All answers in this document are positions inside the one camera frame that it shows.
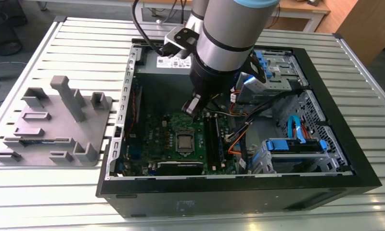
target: wooden desk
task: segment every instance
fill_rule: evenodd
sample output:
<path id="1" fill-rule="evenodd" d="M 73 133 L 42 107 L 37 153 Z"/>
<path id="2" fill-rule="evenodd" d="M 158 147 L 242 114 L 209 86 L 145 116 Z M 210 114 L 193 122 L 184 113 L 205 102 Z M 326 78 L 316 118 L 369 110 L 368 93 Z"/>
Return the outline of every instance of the wooden desk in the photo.
<path id="1" fill-rule="evenodd" d="M 40 7 L 44 6 L 45 1 L 37 1 Z M 186 0 L 185 10 L 190 10 L 190 4 L 193 0 Z M 130 6 L 133 0 L 48 0 L 46 2 L 68 2 L 68 3 L 82 3 L 82 4 L 96 4 L 96 5 L 113 5 L 113 6 Z M 137 5 L 136 15 L 138 21 L 142 22 L 142 8 L 160 8 L 170 9 L 174 0 L 140 0 Z M 181 9 L 180 1 L 174 6 L 176 10 Z M 329 8 L 321 2 L 317 7 L 309 5 L 305 1 L 296 0 L 281 0 L 280 1 L 280 20 L 276 25 L 270 27 L 272 29 L 286 29 L 297 30 L 298 27 L 304 32 L 314 32 L 324 15 L 330 12 Z"/>
<path id="2" fill-rule="evenodd" d="M 140 0 L 144 2 L 144 6 L 149 8 L 170 9 L 174 0 Z M 190 9 L 190 3 L 193 0 L 186 0 L 185 9 Z M 181 9 L 180 1 L 174 9 Z M 280 1 L 280 19 L 270 29 L 278 30 L 300 30 L 304 32 L 314 32 L 322 17 L 329 14 L 330 9 L 320 2 L 317 6 L 312 6 L 306 1 L 297 0 L 281 0 Z"/>

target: aluminum table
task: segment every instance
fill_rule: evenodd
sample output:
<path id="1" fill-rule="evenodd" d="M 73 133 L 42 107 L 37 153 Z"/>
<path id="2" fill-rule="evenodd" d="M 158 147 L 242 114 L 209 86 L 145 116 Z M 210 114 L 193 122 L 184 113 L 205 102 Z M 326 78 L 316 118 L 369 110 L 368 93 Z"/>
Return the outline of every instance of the aluminum table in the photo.
<path id="1" fill-rule="evenodd" d="M 152 39 L 162 39 L 172 29 L 154 23 L 141 26 Z M 70 88 L 78 88 L 82 95 L 102 91 L 114 99 L 114 111 L 132 38 L 140 34 L 128 21 L 66 18 L 52 24 L 0 108 L 0 149 L 25 105 L 20 100 L 25 89 L 41 87 L 54 94 L 49 86 L 53 75 L 66 75 Z M 0 168 L 0 229 L 385 230 L 384 91 L 344 40 L 330 34 L 265 30 L 257 44 L 308 51 L 382 187 L 304 212 L 124 219 L 94 196 L 101 161 L 96 167 L 80 169 Z M 110 113 L 109 123 L 114 117 Z M 112 135 L 113 127 L 106 126 L 105 137 Z"/>

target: blue plastic clip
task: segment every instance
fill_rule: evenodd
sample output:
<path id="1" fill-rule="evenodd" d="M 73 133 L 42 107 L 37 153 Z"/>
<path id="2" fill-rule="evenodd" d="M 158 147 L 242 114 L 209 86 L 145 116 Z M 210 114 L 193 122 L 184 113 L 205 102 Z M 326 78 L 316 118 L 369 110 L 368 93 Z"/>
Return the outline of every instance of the blue plastic clip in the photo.
<path id="1" fill-rule="evenodd" d="M 273 146 L 273 143 L 270 141 L 266 141 L 266 148 L 268 150 L 274 150 L 274 146 Z"/>
<path id="2" fill-rule="evenodd" d="M 288 151 L 289 150 L 286 140 L 272 140 L 272 143 L 274 145 L 276 151 Z"/>
<path id="3" fill-rule="evenodd" d="M 266 77 L 266 78 L 272 78 L 272 77 L 273 77 L 273 74 L 272 74 L 272 72 L 270 72 L 269 69 L 268 69 L 268 60 L 264 59 L 264 55 L 262 55 L 262 53 L 261 53 L 260 51 L 256 51 L 256 55 L 257 55 L 260 64 L 261 64 L 261 66 L 262 66 L 262 68 L 264 68 L 265 77 Z"/>
<path id="4" fill-rule="evenodd" d="M 297 138 L 301 140 L 301 143 L 305 143 L 306 141 L 301 132 L 301 120 L 297 115 L 290 115 L 288 118 L 288 137 L 293 137 L 293 122 L 296 122 Z"/>
<path id="5" fill-rule="evenodd" d="M 321 144 L 322 150 L 326 151 L 328 150 L 328 145 L 326 145 L 325 140 L 320 140 L 320 144 Z"/>

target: black cable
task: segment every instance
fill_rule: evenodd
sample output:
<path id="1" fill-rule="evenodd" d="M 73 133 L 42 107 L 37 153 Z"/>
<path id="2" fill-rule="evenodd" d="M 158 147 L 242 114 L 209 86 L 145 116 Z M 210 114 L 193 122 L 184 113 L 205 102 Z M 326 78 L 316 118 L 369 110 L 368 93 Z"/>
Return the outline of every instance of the black cable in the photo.
<path id="1" fill-rule="evenodd" d="M 152 10 L 152 8 L 146 8 L 146 9 L 148 9 L 152 13 L 154 13 L 153 10 Z M 157 12 L 164 12 L 165 10 L 166 10 L 166 9 L 162 9 L 162 10 L 158 11 L 158 10 L 156 9 Z"/>
<path id="2" fill-rule="evenodd" d="M 133 5 L 132 5 L 130 16 L 132 16 L 132 18 L 133 18 L 133 23 L 134 23 L 134 25 L 136 25 L 136 28 L 137 28 L 137 30 L 138 30 L 138 32 L 140 32 L 140 34 L 141 34 L 141 36 L 142 36 L 146 44 L 150 46 L 150 48 L 154 50 L 154 52 L 156 52 L 160 56 L 162 56 L 162 55 L 164 55 L 164 52 L 160 51 L 158 47 L 150 42 L 150 40 L 149 40 L 149 38 L 148 38 L 148 36 L 146 36 L 146 34 L 145 34 L 145 32 L 144 32 L 140 24 L 138 24 L 137 18 L 136 18 L 136 7 L 137 7 L 138 1 L 140 1 L 140 0 L 134 0 Z"/>
<path id="3" fill-rule="evenodd" d="M 274 97 L 272 97 L 268 101 L 258 104 L 258 106 L 256 106 L 254 109 L 245 116 L 242 125 L 236 128 L 236 130 L 233 131 L 233 133 L 229 136 L 233 137 L 237 134 L 240 134 L 244 131 L 244 129 L 246 128 L 246 126 L 249 126 L 249 123 L 253 121 L 253 116 L 260 114 L 262 111 L 268 110 L 273 106 L 273 103 L 277 100 L 285 98 L 286 96 L 301 94 L 305 91 L 305 89 L 306 88 L 296 89 L 292 91 L 284 91 L 280 94 L 277 94 Z"/>
<path id="4" fill-rule="evenodd" d="M 280 13 L 281 13 L 281 6 L 280 6 L 280 3 L 278 3 L 278 9 L 277 9 L 277 12 L 276 12 L 274 19 L 272 20 L 272 23 L 270 23 L 269 27 L 266 27 L 265 29 L 269 29 L 270 27 L 274 26 L 274 24 L 277 23 L 278 18 L 280 18 Z"/>
<path id="5" fill-rule="evenodd" d="M 272 97 L 268 101 L 265 101 L 264 103 L 261 103 L 258 106 L 256 106 L 256 108 L 248 113 L 248 115 L 245 116 L 245 121 L 248 121 L 254 114 L 261 113 L 262 111 L 265 111 L 266 109 L 269 109 L 272 107 L 272 104 L 274 101 L 285 98 L 286 96 L 290 95 L 298 95 L 305 91 L 304 88 L 301 89 L 296 89 L 292 91 L 284 91 L 280 94 L 277 94 L 274 97 Z"/>
<path id="6" fill-rule="evenodd" d="M 172 8 L 170 8 L 169 13 L 168 13 L 168 16 L 166 16 L 166 18 L 164 19 L 162 23 L 165 23 L 168 20 L 170 20 L 170 19 L 173 18 L 173 16 L 174 16 L 174 13 L 177 13 L 177 10 L 176 10 L 174 13 L 173 13 L 173 15 L 172 15 L 172 12 L 173 12 L 173 10 L 174 10 L 174 5 L 176 5 L 176 3 L 177 3 L 177 0 L 174 0 L 174 2 L 173 2 Z"/>
<path id="7" fill-rule="evenodd" d="M 184 0 L 184 3 L 182 3 L 182 0 L 181 1 L 181 24 L 184 24 L 184 7 L 185 7 L 185 4 L 186 4 L 186 0 Z"/>
<path id="8" fill-rule="evenodd" d="M 240 139 L 240 151 L 241 151 L 241 158 L 245 161 L 245 166 L 248 166 L 248 152 L 246 152 L 245 137 L 246 137 L 246 134 L 244 134 Z M 246 174 L 246 167 L 240 168 L 240 174 Z"/>

